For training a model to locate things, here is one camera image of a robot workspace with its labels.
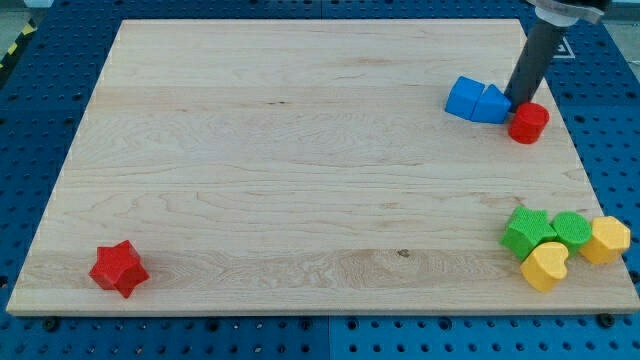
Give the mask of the robot arm flange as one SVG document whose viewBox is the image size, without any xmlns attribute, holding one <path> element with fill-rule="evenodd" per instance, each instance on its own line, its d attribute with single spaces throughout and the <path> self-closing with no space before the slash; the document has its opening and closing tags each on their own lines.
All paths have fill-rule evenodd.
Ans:
<svg viewBox="0 0 640 360">
<path fill-rule="evenodd" d="M 597 24 L 611 0 L 527 0 L 536 16 L 557 27 L 570 27 L 579 20 Z"/>
</svg>

